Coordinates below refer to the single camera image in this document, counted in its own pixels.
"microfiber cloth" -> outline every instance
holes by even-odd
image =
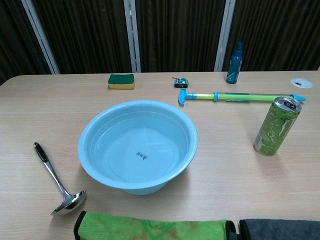
[[[320,240],[320,221],[240,220],[243,240]]]
[[[234,228],[226,220],[153,221],[82,211],[73,233],[76,240],[229,240],[227,222]]]

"dark curtain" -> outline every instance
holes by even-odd
[[[62,74],[131,72],[123,0],[33,0]]]
[[[236,0],[223,70],[237,41],[244,42],[242,71],[317,70],[319,0]]]
[[[0,0],[0,85],[18,75],[50,74],[20,0]]]
[[[142,72],[213,71],[225,0],[136,0]]]

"black trim on towel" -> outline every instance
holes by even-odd
[[[252,240],[248,225],[246,223],[246,220],[240,220],[239,225],[240,225],[240,232],[242,235],[242,239],[243,240]]]
[[[82,211],[82,212],[80,213],[80,215],[78,216],[78,219],[77,219],[76,222],[75,222],[75,225],[74,225],[74,228],[73,228],[73,234],[74,234],[75,240],[81,240],[81,239],[80,239],[80,236],[79,236],[79,234],[78,234],[78,230],[79,230],[79,228],[80,228],[80,225],[81,225],[82,220],[84,219],[86,213],[87,213],[86,211]]]
[[[225,222],[225,237],[226,240],[241,240],[241,235],[237,234],[233,221],[227,220]]]

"can lid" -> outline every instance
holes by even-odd
[[[277,97],[274,100],[274,104],[285,111],[293,113],[300,113],[302,109],[300,102],[287,96]]]

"small green toy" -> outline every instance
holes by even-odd
[[[188,87],[188,79],[184,78],[184,77],[173,77],[174,80],[174,87],[175,88],[180,88],[180,89],[186,89]]]

